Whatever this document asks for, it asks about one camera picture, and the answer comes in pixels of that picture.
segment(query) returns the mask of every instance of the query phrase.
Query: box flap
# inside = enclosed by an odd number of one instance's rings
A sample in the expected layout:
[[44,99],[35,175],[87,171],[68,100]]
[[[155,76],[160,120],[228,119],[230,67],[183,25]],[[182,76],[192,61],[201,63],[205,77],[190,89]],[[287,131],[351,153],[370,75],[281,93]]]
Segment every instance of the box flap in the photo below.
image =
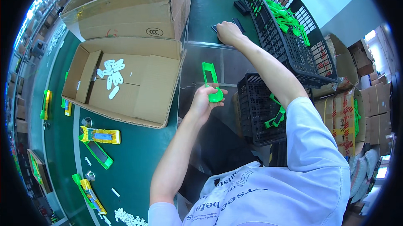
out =
[[76,101],[81,103],[85,103],[88,94],[89,83],[91,82],[91,78],[95,69],[95,66],[98,62],[99,57],[101,56],[102,51],[91,52],[88,55],[87,62],[84,65],[83,72],[81,73],[80,83],[77,87]]
[[75,99],[77,95],[78,82],[83,74],[83,69],[85,63],[87,62],[89,52],[86,51],[81,45],[77,47],[76,53],[74,54],[73,61],[71,62],[70,69],[68,72],[68,77],[66,82],[64,82],[62,95]]

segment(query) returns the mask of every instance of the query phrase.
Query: black basket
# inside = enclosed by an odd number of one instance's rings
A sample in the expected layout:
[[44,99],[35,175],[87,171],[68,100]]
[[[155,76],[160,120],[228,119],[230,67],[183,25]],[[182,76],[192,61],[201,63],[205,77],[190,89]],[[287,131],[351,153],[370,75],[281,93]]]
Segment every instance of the black basket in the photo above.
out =
[[262,48],[282,62],[305,87],[320,88],[325,84],[337,82],[336,67],[329,48],[318,25],[301,0],[271,1],[280,2],[295,13],[298,22],[305,26],[311,46],[307,47],[302,36],[295,36],[291,28],[287,33],[280,30],[265,0],[245,0]]
[[238,83],[242,133],[248,143],[258,147],[286,141],[286,118],[278,127],[264,126],[280,110],[280,105],[270,99],[270,93],[257,73],[247,73]]

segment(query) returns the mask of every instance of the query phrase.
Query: wire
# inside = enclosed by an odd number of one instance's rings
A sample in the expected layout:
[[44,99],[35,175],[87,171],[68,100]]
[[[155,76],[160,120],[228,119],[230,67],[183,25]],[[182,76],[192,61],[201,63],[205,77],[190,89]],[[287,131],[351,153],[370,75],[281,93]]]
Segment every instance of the wire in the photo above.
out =
[[195,83],[192,83],[192,84],[194,84],[194,86],[186,86],[186,87],[184,87],[184,88],[182,88],[182,87],[180,87],[181,89],[186,89],[186,88],[195,88],[196,87],[196,84]]

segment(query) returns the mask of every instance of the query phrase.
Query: green plastic part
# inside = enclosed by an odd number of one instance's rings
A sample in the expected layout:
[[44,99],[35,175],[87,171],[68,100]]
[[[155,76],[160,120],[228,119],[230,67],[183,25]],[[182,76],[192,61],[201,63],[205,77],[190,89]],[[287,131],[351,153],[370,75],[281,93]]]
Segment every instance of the green plastic part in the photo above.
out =
[[270,119],[270,120],[268,120],[268,121],[266,121],[264,123],[264,126],[265,126],[266,129],[268,129],[268,128],[272,127],[272,126],[278,127],[279,124],[284,120],[284,116],[285,116],[284,107],[280,104],[280,102],[277,99],[275,99],[275,96],[274,96],[273,93],[270,94],[269,98],[271,100],[273,100],[276,104],[280,105],[280,110],[279,110],[279,112],[277,113],[277,115],[274,118],[272,118],[272,119]]
[[71,177],[73,178],[75,184],[77,184],[78,189],[80,189],[80,192],[83,195],[85,201],[89,204],[89,207],[92,208],[92,209],[95,209],[94,204],[88,199],[87,195],[84,192],[83,187],[81,186],[81,183],[80,183],[81,176],[80,176],[80,174],[73,174]]
[[[97,159],[97,161],[103,166],[103,168],[105,168],[105,169],[110,168],[110,166],[111,166],[112,163],[113,163],[112,158],[110,158],[109,155],[105,153],[105,151],[98,145],[97,142],[92,141],[92,140],[84,142],[84,141],[82,141],[83,137],[84,137],[84,134],[81,134],[81,135],[78,136],[78,139],[79,139],[81,142],[83,142],[83,143],[85,144],[85,146],[86,146],[86,147],[88,148],[88,150],[91,152],[92,156],[94,156],[94,158]],[[100,150],[100,153],[102,153],[102,154],[106,157],[105,162],[103,162],[103,161],[97,156],[97,154],[91,149],[91,147],[88,145],[89,143],[94,143],[94,144],[98,147],[98,149]]]
[[283,32],[287,33],[289,27],[287,27],[286,25],[291,25],[293,34],[295,36],[302,35],[304,44],[308,47],[311,46],[308,36],[306,35],[304,26],[300,25],[298,20],[295,17],[293,17],[295,13],[293,13],[290,8],[286,9],[284,6],[281,5],[281,3],[275,3],[271,0],[265,0],[265,1],[269,6],[269,9],[273,13],[273,16],[276,18],[276,22],[278,23],[279,28]]
[[361,119],[361,115],[358,113],[358,100],[354,99],[354,126],[355,126],[355,137],[360,132],[358,126],[358,121]]
[[41,110],[41,114],[39,115],[39,117],[41,119],[45,118],[45,107],[46,107],[46,94],[48,93],[48,90],[45,90],[43,92],[43,106],[42,106],[42,110]]
[[[214,69],[213,63],[203,62],[201,66],[203,68],[204,83],[205,83],[206,87],[209,87],[209,85],[207,84],[207,77],[205,76],[206,71],[211,72],[211,77],[213,78],[213,83],[219,83],[217,81],[217,74],[216,74],[216,70]],[[220,102],[224,98],[224,93],[222,93],[221,89],[219,87],[217,87],[216,89],[219,90],[217,93],[211,93],[208,96],[208,100],[210,102],[213,102],[213,103]]]
[[[67,75],[68,75],[68,71],[66,72],[66,75],[64,76],[64,81],[66,82],[67,80]],[[66,107],[66,100],[64,98],[62,98],[62,108]]]

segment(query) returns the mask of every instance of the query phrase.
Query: open cardboard box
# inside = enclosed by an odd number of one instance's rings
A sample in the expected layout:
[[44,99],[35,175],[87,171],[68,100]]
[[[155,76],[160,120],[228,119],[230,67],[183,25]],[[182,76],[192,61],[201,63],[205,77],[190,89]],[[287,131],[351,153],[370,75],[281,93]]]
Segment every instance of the open cardboard box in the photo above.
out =
[[[123,84],[113,99],[107,76],[94,76],[103,62],[123,58]],[[163,128],[182,67],[181,42],[141,37],[106,37],[82,42],[71,62],[62,97],[107,118]]]
[[60,18],[81,41],[107,36],[179,40],[190,0],[70,0]]

